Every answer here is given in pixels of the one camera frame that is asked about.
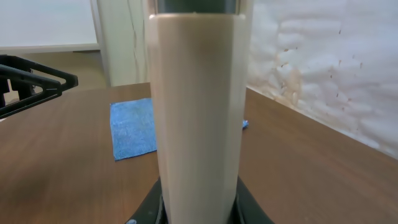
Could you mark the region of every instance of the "whiteboard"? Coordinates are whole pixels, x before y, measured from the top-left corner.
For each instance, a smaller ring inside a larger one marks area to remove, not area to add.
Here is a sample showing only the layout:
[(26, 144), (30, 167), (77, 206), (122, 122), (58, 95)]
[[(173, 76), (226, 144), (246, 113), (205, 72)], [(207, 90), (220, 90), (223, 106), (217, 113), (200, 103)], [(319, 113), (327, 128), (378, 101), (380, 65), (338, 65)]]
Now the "whiteboard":
[(0, 50), (98, 49), (90, 0), (0, 1)]

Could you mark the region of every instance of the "blue towel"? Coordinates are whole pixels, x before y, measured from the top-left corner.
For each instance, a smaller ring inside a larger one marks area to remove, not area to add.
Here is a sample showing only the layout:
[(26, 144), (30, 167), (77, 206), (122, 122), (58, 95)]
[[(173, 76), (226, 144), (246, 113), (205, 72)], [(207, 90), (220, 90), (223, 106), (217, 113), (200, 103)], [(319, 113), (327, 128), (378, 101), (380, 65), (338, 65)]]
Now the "blue towel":
[(111, 103), (111, 132), (115, 161), (156, 151), (152, 99)]

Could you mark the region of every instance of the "white wall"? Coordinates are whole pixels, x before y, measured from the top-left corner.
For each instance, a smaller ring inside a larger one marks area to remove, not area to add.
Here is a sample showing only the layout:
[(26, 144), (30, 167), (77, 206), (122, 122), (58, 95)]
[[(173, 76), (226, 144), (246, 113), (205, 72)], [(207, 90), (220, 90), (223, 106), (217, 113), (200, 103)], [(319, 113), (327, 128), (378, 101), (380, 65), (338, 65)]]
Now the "white wall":
[(98, 45), (90, 0), (2, 0), (0, 30), (0, 50)]
[(397, 21), (395, 0), (257, 0), (248, 85), (398, 158)]
[(142, 0), (98, 0), (112, 86), (148, 82)]

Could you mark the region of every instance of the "wooden table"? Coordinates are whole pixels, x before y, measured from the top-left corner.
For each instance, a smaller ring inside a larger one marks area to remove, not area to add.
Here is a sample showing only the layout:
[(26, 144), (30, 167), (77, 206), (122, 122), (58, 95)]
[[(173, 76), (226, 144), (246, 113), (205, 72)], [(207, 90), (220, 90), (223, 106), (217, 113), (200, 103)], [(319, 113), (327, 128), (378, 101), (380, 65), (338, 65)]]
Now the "wooden table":
[[(109, 103), (149, 84), (66, 93), (0, 123), (0, 223), (124, 223), (156, 153), (115, 162)], [(276, 223), (398, 223), (398, 162), (247, 91), (239, 175)]]

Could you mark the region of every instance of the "blue cloth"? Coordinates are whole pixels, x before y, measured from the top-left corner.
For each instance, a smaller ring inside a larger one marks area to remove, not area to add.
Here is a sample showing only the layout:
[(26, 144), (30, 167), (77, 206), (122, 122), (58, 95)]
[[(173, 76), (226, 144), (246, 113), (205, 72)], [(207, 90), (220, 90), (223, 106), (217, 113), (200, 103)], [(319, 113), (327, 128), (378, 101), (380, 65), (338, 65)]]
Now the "blue cloth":
[(110, 120), (115, 161), (156, 151), (152, 99), (111, 103)]

